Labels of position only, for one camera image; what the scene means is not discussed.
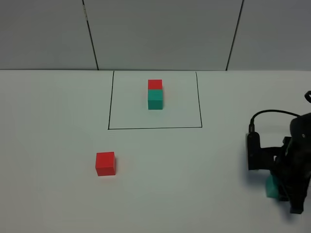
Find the red cube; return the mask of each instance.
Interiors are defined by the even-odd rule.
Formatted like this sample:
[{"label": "red cube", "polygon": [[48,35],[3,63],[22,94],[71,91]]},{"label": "red cube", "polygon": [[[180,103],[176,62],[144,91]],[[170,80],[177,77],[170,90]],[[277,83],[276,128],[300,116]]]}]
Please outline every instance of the red cube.
[{"label": "red cube", "polygon": [[96,154],[95,165],[98,176],[114,176],[116,174],[116,158],[114,152]]},{"label": "red cube", "polygon": [[162,79],[149,79],[148,90],[162,90]]}]

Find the black line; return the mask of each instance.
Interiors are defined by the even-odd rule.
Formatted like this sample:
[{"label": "black line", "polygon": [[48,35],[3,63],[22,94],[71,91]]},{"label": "black line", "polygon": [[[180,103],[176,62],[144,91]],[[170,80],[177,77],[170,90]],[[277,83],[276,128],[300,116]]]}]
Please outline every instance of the black line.
[{"label": "black line", "polygon": [[235,42],[235,37],[237,35],[237,31],[238,31],[238,27],[239,27],[243,5],[244,5],[244,0],[242,0],[241,9],[240,9],[240,13],[239,13],[239,18],[238,18],[237,26],[235,28],[235,32],[234,32],[234,36],[233,36],[233,41],[232,41],[232,45],[231,45],[231,49],[230,49],[230,53],[229,53],[227,67],[225,68],[226,70],[228,70],[228,67],[229,67],[229,62],[230,62],[230,59],[231,59],[231,53],[232,53],[233,45],[234,45],[234,42]]},{"label": "black line", "polygon": [[223,71],[223,69],[130,69],[130,68],[117,68],[108,67],[105,70],[115,70],[115,71]]},{"label": "black line", "polygon": [[147,128],[110,128],[110,117],[111,117],[111,106],[112,106],[112,93],[113,93],[113,81],[115,77],[115,71],[113,71],[112,74],[112,85],[111,85],[111,98],[110,98],[110,110],[109,110],[109,123],[108,123],[108,130],[146,130],[146,129],[196,129],[196,128],[202,128],[202,117],[201,117],[201,107],[200,107],[200,97],[199,97],[199,84],[198,84],[198,75],[195,72],[196,76],[196,87],[198,91],[198,101],[199,101],[199,111],[200,111],[200,120],[201,120],[201,126],[187,126],[187,127],[147,127]]},{"label": "black line", "polygon": [[[83,4],[83,7],[84,7],[83,11],[85,10],[85,14],[86,14],[86,6],[85,6],[85,4],[84,4],[84,0],[82,0],[82,4]],[[92,44],[92,48],[93,48],[93,53],[94,53],[96,68],[97,68],[97,70],[99,70],[99,69],[98,69],[98,63],[97,63],[97,58],[96,58],[96,53],[95,53],[95,49],[94,49],[94,43],[93,43],[92,33],[91,33],[91,29],[89,28],[88,18],[87,18],[87,20],[86,20],[86,23],[87,23],[89,38],[91,39],[91,44]]]},{"label": "black line", "polygon": [[197,73],[195,72],[195,76],[196,76],[196,88],[198,90],[198,101],[199,101],[199,110],[200,110],[200,120],[201,120],[201,127],[203,127],[203,124],[202,124],[202,116],[201,116],[201,105],[200,105],[200,97],[199,97],[199,84],[198,84],[198,75]]},{"label": "black line", "polygon": [[189,126],[189,127],[151,127],[151,128],[115,128],[109,130],[146,130],[146,129],[195,129],[202,128],[202,126]]},{"label": "black line", "polygon": [[112,92],[113,92],[113,79],[115,77],[115,71],[112,74],[112,85],[111,85],[111,98],[110,98],[110,110],[109,110],[109,122],[108,122],[108,129],[110,130],[110,116],[111,116],[111,105],[112,105]]}]

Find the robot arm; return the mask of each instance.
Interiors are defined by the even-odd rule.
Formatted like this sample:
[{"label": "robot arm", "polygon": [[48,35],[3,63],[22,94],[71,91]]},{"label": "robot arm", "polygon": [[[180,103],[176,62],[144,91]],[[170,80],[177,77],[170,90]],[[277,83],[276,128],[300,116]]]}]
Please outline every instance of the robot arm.
[{"label": "robot arm", "polygon": [[[263,112],[282,112],[266,110]],[[291,137],[285,137],[282,147],[260,147],[260,136],[255,132],[254,115],[246,137],[249,170],[270,170],[278,189],[277,199],[289,201],[290,213],[301,214],[311,178],[311,114],[297,116],[291,121]]]}]

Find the stacked cubes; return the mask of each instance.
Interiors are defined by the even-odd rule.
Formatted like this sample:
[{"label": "stacked cubes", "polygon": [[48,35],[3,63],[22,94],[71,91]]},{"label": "stacked cubes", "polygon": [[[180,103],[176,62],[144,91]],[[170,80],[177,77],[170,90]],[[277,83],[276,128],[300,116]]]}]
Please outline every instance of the stacked cubes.
[{"label": "stacked cubes", "polygon": [[161,79],[148,80],[148,109],[163,109],[163,87]]}]

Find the white table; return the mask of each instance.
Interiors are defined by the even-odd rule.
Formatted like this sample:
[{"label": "white table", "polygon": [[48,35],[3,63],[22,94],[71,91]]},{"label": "white table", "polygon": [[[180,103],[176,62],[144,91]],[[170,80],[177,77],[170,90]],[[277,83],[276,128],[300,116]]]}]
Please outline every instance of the white table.
[{"label": "white table", "polygon": [[[203,127],[143,130],[107,129],[112,76],[0,71],[1,232],[310,232],[311,199],[300,216],[266,198],[245,134],[257,111],[310,112],[311,72],[199,71]],[[256,118],[262,146],[280,146],[291,119]],[[100,151],[116,176],[97,176]]]}]

